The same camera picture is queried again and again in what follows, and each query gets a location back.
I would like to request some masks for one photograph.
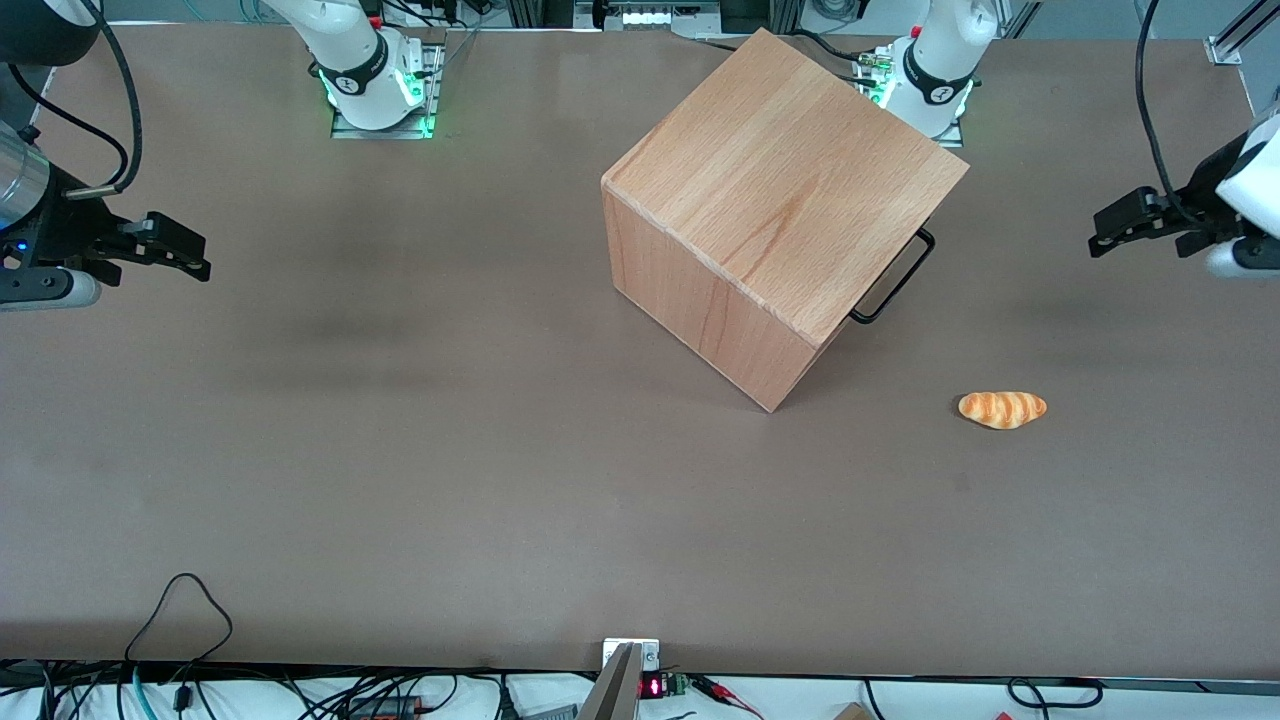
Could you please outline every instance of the wood grain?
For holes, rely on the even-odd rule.
[[[613,284],[760,407],[773,411],[815,348],[604,190]]]
[[[604,184],[819,347],[966,168],[759,31]]]

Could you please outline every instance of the wire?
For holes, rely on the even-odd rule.
[[[196,680],[192,684],[196,685],[196,694],[200,696],[200,705],[205,706],[205,715],[209,715],[209,720],[218,720],[218,716],[214,715],[214,708],[209,706],[209,698],[205,697],[205,688],[200,685],[200,680]]]
[[[97,9],[97,4],[93,0],[81,0],[81,4],[93,17],[93,22],[101,27],[102,37],[106,38],[106,44],[111,47],[111,55],[115,56],[115,64],[120,68],[120,78],[124,81],[124,94],[129,99],[129,118],[133,123],[133,152],[131,154],[129,168],[124,172],[124,177],[118,182],[110,183],[113,192],[119,195],[133,184],[133,178],[138,176],[138,167],[142,163],[142,110],[138,108],[138,88],[133,85],[133,73],[129,72],[129,61],[124,59],[124,50],[120,49],[120,41],[115,38],[111,26],[106,24],[106,18]]]
[[[872,712],[876,714],[876,720],[884,720],[884,714],[879,711],[879,703],[876,702],[876,691],[872,689],[872,682],[863,678],[863,684],[867,685],[867,703],[872,706]]]
[[[205,585],[205,580],[201,580],[200,575],[196,575],[195,573],[178,573],[177,575],[169,578],[169,582],[164,587],[164,592],[160,593],[160,600],[156,601],[156,606],[151,611],[151,616],[147,618],[147,621],[143,623],[141,628],[138,628],[138,632],[134,633],[133,639],[129,641],[129,644],[124,647],[125,662],[133,662],[133,657],[131,657],[131,653],[133,652],[133,646],[137,644],[140,639],[142,639],[142,635],[145,635],[148,629],[151,629],[151,623],[155,623],[156,616],[160,615],[160,609],[164,607],[164,601],[166,597],[169,597],[169,591],[173,588],[174,583],[177,583],[183,578],[191,578],[192,580],[195,580],[197,585],[200,585],[200,592],[205,593],[205,600],[209,601],[209,605],[211,605],[214,610],[216,610],[218,614],[221,615],[223,620],[227,623],[227,634],[223,635],[223,639],[214,643],[214,647],[200,653],[191,662],[200,662],[201,660],[212,655],[218,648],[227,644],[227,641],[232,639],[232,633],[236,632],[236,625],[232,623],[232,616],[227,614],[227,610],[224,610],[221,605],[218,605],[218,601],[214,600],[214,596],[209,592],[209,587]]]
[[[828,20],[846,20],[858,12],[861,0],[813,0],[813,9]]]
[[[490,19],[493,19],[493,18],[490,18],[488,15],[481,17],[480,20],[476,22],[475,27],[472,27],[471,29],[467,31],[467,36],[462,38],[462,44],[458,45],[453,50],[453,53],[449,53],[448,55],[444,56],[444,60],[440,63],[440,69],[442,70],[444,68],[447,68],[449,65],[449,63],[453,61],[454,58],[457,58],[458,55],[462,54],[462,50],[467,46],[467,44],[472,42],[475,40],[475,36],[480,33],[480,26],[485,24]]]
[[[796,28],[796,29],[791,31],[788,35],[794,35],[794,36],[799,36],[799,37],[808,37],[809,40],[817,42],[818,47],[822,47],[828,54],[835,55],[836,58],[840,58],[841,60],[849,60],[851,63],[856,63],[858,58],[860,55],[865,55],[865,54],[873,51],[873,50],[860,50],[858,53],[845,53],[842,50],[836,50],[835,46],[832,46],[829,42],[827,42],[826,37],[818,35],[817,32],[810,32],[810,31],[804,29],[804,28]]]
[[[457,675],[454,675],[454,676],[453,676],[453,689],[451,689],[451,691],[449,691],[449,694],[444,696],[444,700],[442,700],[440,702],[438,702],[438,703],[435,705],[435,707],[431,707],[431,708],[429,708],[429,710],[428,710],[426,712],[424,712],[424,715],[428,715],[428,714],[431,714],[431,712],[435,712],[436,710],[439,710],[439,708],[444,707],[445,705],[448,705],[448,703],[449,703],[449,701],[451,701],[451,700],[453,700],[453,696],[454,696],[454,694],[456,694],[457,692],[458,692],[458,676],[457,676]]]
[[[1010,678],[1009,682],[1005,683],[1005,692],[1009,693],[1009,700],[1016,702],[1018,705],[1020,705],[1020,706],[1023,706],[1023,707],[1025,707],[1028,710],[1039,710],[1041,711],[1041,716],[1044,720],[1050,720],[1048,711],[1051,708],[1056,708],[1056,710],[1085,710],[1085,708],[1093,707],[1094,705],[1098,705],[1100,702],[1102,702],[1102,683],[1098,683],[1098,682],[1094,682],[1094,680],[1091,680],[1089,683],[1091,683],[1089,687],[1093,688],[1093,692],[1096,694],[1093,697],[1091,697],[1089,700],[1085,700],[1085,701],[1082,701],[1082,702],[1048,702],[1048,701],[1044,700],[1044,694],[1039,692],[1039,688],[1037,688],[1036,684],[1032,683],[1030,679],[1028,679],[1028,678]],[[1014,688],[1027,688],[1027,689],[1032,691],[1032,696],[1034,696],[1036,700],[1034,701],[1023,700],[1014,691]]]
[[[434,23],[438,23],[438,22],[442,22],[442,20],[448,22],[447,18],[436,18],[436,17],[431,17],[431,15],[424,15],[422,13],[419,13],[416,10],[411,10],[408,8],[408,5],[404,5],[403,3],[399,3],[398,0],[383,0],[383,5],[390,5],[392,8],[396,8],[397,10],[404,13],[406,15],[412,15],[412,17],[422,20],[424,23],[426,23],[428,27],[439,27],[439,26],[436,26]]]
[[[737,47],[732,45],[721,45],[719,42],[712,42],[710,40],[694,40],[699,45],[707,45],[708,47],[719,47],[721,50],[728,50],[730,53],[737,53]]]
[[[694,40],[694,42],[698,42],[699,45],[707,45],[708,47],[718,47],[721,50],[728,50],[730,53],[736,53],[737,51],[737,47],[735,47],[732,45],[721,45],[719,42],[712,42],[709,40],[696,40],[696,38],[689,38],[689,40]],[[876,87],[876,81],[873,81],[872,78],[868,78],[868,77],[842,76],[840,73],[831,73],[831,74],[836,76],[837,78],[840,78],[840,79],[842,79],[845,82],[850,82],[850,83],[854,83],[854,85],[861,85],[864,87]]]
[[[18,85],[18,88],[22,90],[27,95],[27,97],[31,97],[36,102],[36,105],[40,105],[41,108],[49,110],[50,113],[58,115],[59,118],[67,120],[68,123],[81,128],[82,131],[92,135],[93,137],[97,137],[102,142],[110,145],[113,150],[115,150],[116,155],[120,156],[120,165],[119,168],[116,168],[115,174],[111,176],[111,179],[106,181],[106,184],[111,184],[115,181],[120,179],[122,176],[124,176],[124,169],[129,164],[129,155],[124,151],[124,146],[120,145],[120,141],[115,140],[105,131],[86,123],[84,120],[77,118],[76,115],[68,113],[67,110],[63,110],[58,105],[54,105],[51,100],[45,100],[40,95],[40,92],[36,91],[35,87],[31,87],[31,85],[27,82],[27,78],[22,77],[22,73],[18,72],[18,65],[9,63],[9,74],[13,76],[13,81]]]
[[[67,720],[76,720],[77,717],[79,717],[81,706],[84,705],[84,702],[88,700],[88,696],[93,694],[93,688],[97,687],[99,680],[102,678],[102,673],[106,673],[106,667],[93,674],[93,680],[90,682],[88,688],[86,688],[84,694],[81,696],[79,700],[76,700],[74,692],[72,693],[72,701],[74,701],[74,705],[72,705],[72,711],[69,715],[67,715]]]
[[[1169,169],[1165,167],[1165,156],[1160,151],[1160,141],[1156,138],[1156,128],[1151,123],[1151,111],[1147,109],[1147,88],[1143,81],[1143,60],[1147,55],[1147,36],[1151,35],[1151,19],[1156,17],[1156,8],[1160,0],[1151,0],[1147,5],[1147,14],[1142,18],[1142,28],[1138,31],[1138,50],[1134,55],[1134,95],[1138,100],[1138,117],[1142,118],[1142,129],[1147,133],[1147,143],[1151,145],[1151,159],[1156,163],[1156,173],[1160,176],[1160,184],[1165,188],[1169,204],[1178,210],[1178,214],[1187,219],[1193,227],[1204,227],[1204,223],[1193,217],[1183,205],[1183,199],[1174,190],[1174,183],[1169,182]]]
[[[124,720],[124,665],[122,664],[120,674],[115,676],[115,714],[119,716],[119,720]]]
[[[151,702],[147,700],[146,693],[142,692],[142,678],[138,676],[138,666],[133,666],[133,694],[138,698],[138,705],[142,707],[142,714],[147,716],[147,720],[160,720],[156,717],[156,711],[151,710]]]

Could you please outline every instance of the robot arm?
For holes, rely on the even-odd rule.
[[[100,31],[101,13],[87,0],[0,0],[0,63],[74,63]],[[35,128],[15,132],[0,123],[0,311],[92,305],[101,284],[120,283],[114,260],[209,279],[204,237],[161,213],[129,222],[102,200],[136,174],[140,146],[128,173],[122,167],[125,181],[88,188],[45,158],[37,136]]]
[[[384,129],[426,101],[421,41],[375,29],[355,0],[266,1],[306,41],[329,101],[352,126]],[[84,3],[0,0],[0,64],[83,58],[101,31]],[[36,135],[0,123],[0,311],[92,305],[101,284],[120,283],[113,260],[209,279],[202,236],[161,213],[140,222],[111,214],[102,197],[123,186],[86,190],[45,158]]]
[[[1135,240],[1183,233],[1179,258],[1210,250],[1206,266],[1222,278],[1280,277],[1280,104],[1245,133],[1206,158],[1178,191],[1190,223],[1167,197],[1139,187],[1093,215],[1093,258]]]
[[[264,0],[298,31],[329,101],[361,129],[385,129],[425,102],[422,42],[374,29],[356,0]]]

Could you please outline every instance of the brown table surface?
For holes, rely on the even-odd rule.
[[[1156,182],[1132,44],[991,47],[936,256],[771,416],[609,283],[600,173],[723,51],[483,35],[435,140],[355,142],[288,28],[119,35],[146,152],[111,205],[200,229],[214,279],[0,318],[0,656],[118,657],[192,570],[223,660],[576,669],[652,635],[704,671],[1280,679],[1280,284],[1084,242]],[[1194,42],[1147,69],[1183,181],[1244,94]],[[127,137],[101,44],[52,97]],[[951,411],[975,389],[1050,411],[986,430]],[[170,605],[141,656],[216,639]]]

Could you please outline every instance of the cable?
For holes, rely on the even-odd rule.
[[[169,597],[169,591],[173,588],[174,583],[177,583],[183,578],[191,578],[192,580],[195,580],[197,585],[200,585],[200,592],[205,593],[205,600],[209,601],[209,605],[211,605],[214,610],[216,610],[218,614],[221,615],[223,620],[227,623],[227,634],[223,635],[223,639],[214,643],[214,647],[200,653],[191,662],[200,662],[201,660],[212,655],[218,648],[227,644],[227,641],[232,639],[232,633],[236,632],[236,625],[232,623],[232,616],[227,614],[227,610],[224,610],[221,605],[218,605],[218,601],[214,600],[214,596],[209,592],[209,587],[205,585],[205,580],[201,580],[200,575],[196,575],[195,573],[178,573],[177,575],[169,578],[169,582],[164,587],[164,592],[160,593],[160,600],[156,601],[155,610],[151,611],[151,616],[147,618],[147,621],[143,623],[141,628],[138,628],[138,632],[134,633],[133,639],[129,641],[129,644],[124,647],[125,662],[133,662],[133,657],[131,657],[133,646],[137,644],[140,639],[142,639],[142,635],[145,635],[148,629],[151,629],[151,623],[155,623],[156,615],[160,615],[160,609],[164,607],[164,600]]]
[[[708,47],[719,47],[721,50],[728,50],[730,53],[737,53],[737,47],[732,45],[721,45],[719,42],[712,42],[710,40],[694,40],[699,45],[707,45]]]
[[[398,0],[383,0],[383,5],[390,5],[392,8],[396,8],[397,10],[404,13],[406,15],[412,15],[412,17],[422,20],[424,23],[426,23],[428,27],[439,27],[439,26],[436,26],[434,23],[438,23],[438,22],[442,22],[442,20],[448,22],[445,18],[435,18],[435,17],[431,17],[431,15],[424,15],[424,14],[416,12],[416,10],[411,10],[408,8],[408,5],[404,5],[403,3],[399,3]]]
[[[119,195],[133,184],[133,178],[138,176],[138,167],[142,164],[142,110],[138,108],[138,88],[133,85],[133,73],[129,72],[129,61],[124,59],[124,50],[120,49],[120,42],[115,38],[115,32],[111,31],[111,26],[106,24],[106,18],[97,9],[97,4],[93,0],[81,0],[81,4],[93,17],[93,22],[101,27],[102,36],[111,47],[111,55],[115,56],[115,64],[120,68],[120,78],[124,81],[124,94],[129,99],[129,118],[133,123],[133,152],[131,154],[129,168],[124,172],[124,177],[118,182],[109,183],[110,191]]]
[[[860,0],[813,0],[813,9],[828,20],[846,20],[850,15],[858,12],[859,1]]]
[[[861,50],[861,51],[858,51],[858,53],[845,53],[842,50],[836,50],[835,46],[832,46],[829,42],[827,42],[827,38],[824,38],[823,36],[818,35],[817,32],[810,32],[810,31],[804,29],[804,28],[794,29],[788,35],[794,35],[794,36],[799,36],[799,37],[808,37],[809,40],[817,42],[818,47],[822,47],[828,54],[835,55],[836,58],[840,58],[841,60],[849,60],[851,63],[856,63],[858,58],[860,55],[865,55],[865,54],[873,51],[873,50]]]
[[[876,714],[876,720],[884,720],[884,714],[879,711],[879,703],[876,702],[876,691],[872,689],[872,682],[863,678],[863,684],[867,685],[867,703],[872,706],[872,712]]]
[[[696,38],[687,38],[687,40],[694,40],[694,42],[696,42],[699,45],[707,45],[708,47],[718,47],[721,50],[728,50],[730,53],[736,53],[737,51],[737,47],[733,47],[732,45],[721,45],[719,42],[712,42],[709,40],[696,40]],[[840,79],[842,79],[845,82],[850,82],[852,85],[861,85],[864,87],[876,87],[876,81],[873,81],[872,78],[868,78],[868,77],[842,76],[840,73],[831,73],[831,74],[836,76],[837,78],[840,78]]]
[[[84,701],[88,700],[88,696],[93,694],[93,688],[97,687],[99,680],[102,678],[102,673],[106,673],[105,667],[93,674],[93,680],[90,682],[88,688],[86,688],[84,694],[81,696],[79,700],[76,698],[74,692],[72,693],[72,701],[74,702],[74,705],[72,705],[72,711],[69,715],[67,715],[67,720],[76,720],[77,717],[79,717],[81,706],[84,705]]]
[[[142,714],[147,716],[147,720],[160,720],[156,717],[156,711],[151,710],[151,702],[147,700],[146,693],[142,692],[142,678],[138,676],[138,666],[133,666],[133,694],[138,698],[138,705],[142,707]]]
[[[453,700],[453,696],[454,696],[454,694],[456,694],[457,692],[458,692],[458,676],[457,676],[457,675],[454,675],[454,676],[453,676],[453,689],[451,689],[451,691],[449,691],[449,694],[444,696],[444,700],[442,700],[440,702],[438,702],[438,703],[435,705],[435,707],[431,707],[431,708],[429,708],[429,710],[428,710],[426,712],[424,712],[424,715],[428,715],[428,714],[431,714],[431,712],[435,712],[436,710],[439,710],[439,708],[444,707],[445,705],[448,705],[448,703],[449,703],[449,701],[451,701],[451,700]]]
[[[1096,680],[1088,680],[1088,683],[1089,687],[1093,688],[1096,694],[1089,700],[1082,702],[1048,702],[1044,700],[1044,694],[1039,692],[1039,688],[1037,688],[1036,684],[1032,683],[1030,679],[1028,678],[1010,678],[1009,682],[1005,683],[1005,692],[1009,693],[1009,700],[1012,700],[1014,702],[1028,710],[1039,710],[1041,716],[1044,720],[1050,720],[1048,711],[1051,708],[1085,710],[1102,702],[1102,683],[1098,683]],[[1023,700],[1021,697],[1018,696],[1016,692],[1014,692],[1014,688],[1027,688],[1032,691],[1032,696],[1034,696],[1036,700],[1034,701]]]
[[[119,716],[119,720],[124,720],[124,664],[120,664],[120,674],[115,676],[115,714]]]
[[[726,688],[724,685],[717,683],[716,680],[712,680],[707,675],[685,675],[685,676],[689,678],[690,687],[705,694],[707,697],[712,698],[713,701],[721,705],[727,705],[730,707],[736,707],[739,710],[745,710],[746,712],[755,715],[759,720],[764,720],[764,716],[760,715],[759,710],[751,707],[750,705],[746,703],[746,701],[733,694],[733,691]]]
[[[122,176],[124,176],[124,170],[129,164],[129,155],[124,151],[124,146],[120,145],[120,141],[115,140],[106,132],[77,118],[76,115],[68,113],[67,110],[63,110],[58,105],[54,105],[52,101],[45,100],[40,95],[40,92],[36,91],[35,87],[31,87],[31,85],[27,82],[27,78],[22,77],[22,73],[18,72],[18,65],[9,63],[9,74],[13,76],[13,81],[18,85],[18,88],[22,90],[27,95],[27,97],[31,97],[36,102],[36,105],[40,105],[41,108],[49,110],[50,113],[58,115],[59,118],[67,120],[68,123],[81,128],[82,131],[92,135],[93,137],[97,137],[102,142],[110,145],[113,150],[115,150],[116,155],[120,156],[120,165],[119,168],[116,168],[115,174],[111,176],[111,179],[106,181],[106,184],[111,184],[115,181],[120,179]]]
[[[1156,8],[1160,0],[1151,0],[1147,5],[1147,14],[1142,18],[1142,28],[1138,31],[1138,50],[1134,55],[1134,95],[1138,100],[1138,117],[1142,118],[1142,129],[1147,133],[1147,143],[1151,145],[1151,159],[1156,163],[1156,173],[1160,176],[1160,184],[1165,188],[1169,204],[1178,210],[1178,214],[1187,219],[1193,227],[1204,227],[1204,223],[1193,217],[1183,205],[1183,199],[1174,190],[1174,183],[1169,182],[1169,169],[1165,167],[1165,156],[1160,152],[1160,141],[1156,138],[1156,128],[1151,123],[1151,111],[1147,109],[1147,88],[1143,81],[1143,60],[1147,55],[1147,36],[1151,35],[1151,19],[1156,17]]]
[[[205,706],[205,715],[209,715],[209,720],[218,720],[214,715],[214,708],[209,706],[209,698],[205,697],[205,688],[200,687],[200,680],[192,683],[196,685],[196,694],[200,696],[200,705]]]

